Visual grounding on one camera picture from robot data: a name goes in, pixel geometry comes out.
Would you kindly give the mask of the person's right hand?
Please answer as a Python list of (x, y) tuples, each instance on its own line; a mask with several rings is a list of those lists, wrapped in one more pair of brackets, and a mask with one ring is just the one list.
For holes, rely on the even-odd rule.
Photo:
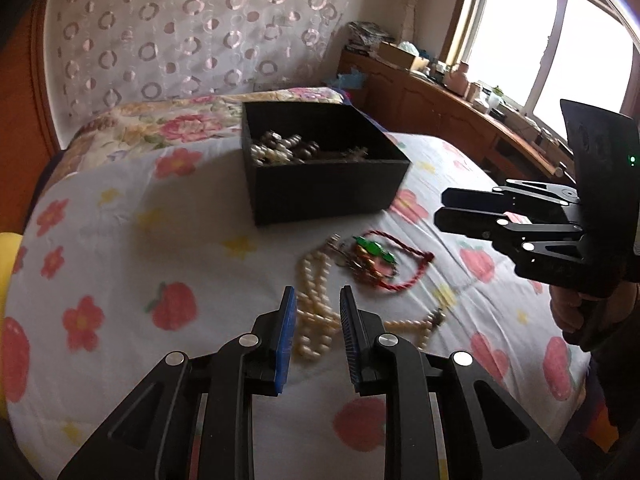
[(634, 312), (639, 300), (639, 285), (620, 282), (606, 298), (591, 297), (574, 290), (550, 285), (550, 310), (553, 321), (564, 333), (574, 334), (585, 325), (587, 307), (595, 304), (604, 309), (598, 331), (619, 326)]

